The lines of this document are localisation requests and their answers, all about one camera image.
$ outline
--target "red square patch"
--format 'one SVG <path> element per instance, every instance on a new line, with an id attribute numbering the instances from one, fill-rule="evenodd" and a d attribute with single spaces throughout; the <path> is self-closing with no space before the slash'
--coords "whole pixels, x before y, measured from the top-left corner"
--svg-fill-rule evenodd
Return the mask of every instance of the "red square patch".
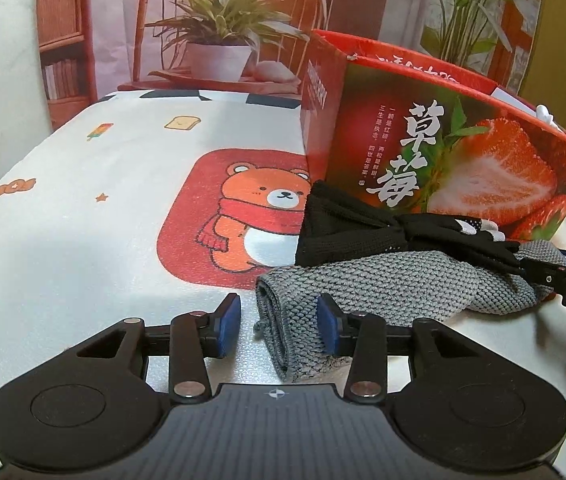
<path id="1" fill-rule="evenodd" d="M 156 243 L 163 266 L 201 285 L 250 289 L 294 263 L 310 183 L 305 157 L 217 150 L 189 172 Z"/>

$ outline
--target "orange bear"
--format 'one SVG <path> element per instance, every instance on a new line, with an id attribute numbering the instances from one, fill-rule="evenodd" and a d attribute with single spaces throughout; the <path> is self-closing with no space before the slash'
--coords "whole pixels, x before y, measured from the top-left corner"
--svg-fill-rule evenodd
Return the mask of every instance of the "orange bear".
<path id="1" fill-rule="evenodd" d="M 198 243 L 229 272 L 294 264 L 310 193 L 307 172 L 236 162 L 227 174 L 217 214 L 197 235 Z"/>

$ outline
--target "white flower pot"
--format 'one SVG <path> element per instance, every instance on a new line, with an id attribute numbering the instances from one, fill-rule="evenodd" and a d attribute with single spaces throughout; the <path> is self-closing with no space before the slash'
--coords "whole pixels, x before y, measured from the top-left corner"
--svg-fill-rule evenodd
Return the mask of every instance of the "white flower pot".
<path id="1" fill-rule="evenodd" d="M 249 45 L 188 44 L 188 60 L 192 77 L 212 81 L 237 82 L 252 53 Z"/>

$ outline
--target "book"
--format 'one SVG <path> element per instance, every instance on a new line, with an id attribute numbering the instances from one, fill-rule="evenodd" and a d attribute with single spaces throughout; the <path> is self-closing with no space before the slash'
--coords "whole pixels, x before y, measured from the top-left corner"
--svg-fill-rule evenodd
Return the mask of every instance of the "book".
<path id="1" fill-rule="evenodd" d="M 73 91 L 75 92 L 75 95 L 79 95 L 81 91 L 79 85 L 79 75 L 78 75 L 76 59 L 70 60 L 70 75 L 72 76 Z"/>
<path id="2" fill-rule="evenodd" d="M 66 59 L 63 62 L 64 72 L 66 74 L 66 80 L 68 81 L 68 93 L 74 97 L 79 94 L 78 88 L 76 87 L 76 79 L 72 74 L 72 60 Z"/>
<path id="3" fill-rule="evenodd" d="M 50 91 L 48 90 L 48 76 L 45 72 L 45 67 L 41 67 L 41 78 L 43 79 L 43 91 L 45 92 L 46 99 L 50 98 Z"/>
<path id="4" fill-rule="evenodd" d="M 54 65 L 52 65 L 52 72 L 54 73 L 54 82 L 57 88 L 58 99 L 64 99 L 67 95 L 63 86 L 63 75 L 60 62 L 57 61 Z"/>
<path id="5" fill-rule="evenodd" d="M 54 84 L 54 71 L 52 70 L 52 65 L 47 65 L 45 67 L 46 81 L 48 83 L 48 92 L 50 93 L 50 99 L 58 99 L 57 87 Z"/>

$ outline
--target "printed backdrop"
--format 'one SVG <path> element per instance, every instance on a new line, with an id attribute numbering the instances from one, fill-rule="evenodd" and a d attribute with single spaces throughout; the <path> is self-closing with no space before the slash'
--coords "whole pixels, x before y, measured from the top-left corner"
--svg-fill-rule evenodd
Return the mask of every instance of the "printed backdrop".
<path id="1" fill-rule="evenodd" d="M 227 82 L 217 72 L 202 76 L 195 67 L 225 59 L 221 52 L 228 50 L 195 55 L 179 40 L 189 31 L 190 42 L 201 41 L 200 31 L 177 34 L 174 28 L 174 20 L 191 10 L 187 0 L 37 0 L 41 72 L 53 126 L 115 90 L 206 88 L 298 98 L 306 68 L 302 34 L 312 28 L 429 52 L 518 91 L 541 2 L 266 1 L 270 9 L 288 15 L 275 28 L 290 32 L 294 27 L 295 37 L 263 37 L 249 58 L 246 51 L 236 61 L 244 66 L 240 80 Z"/>

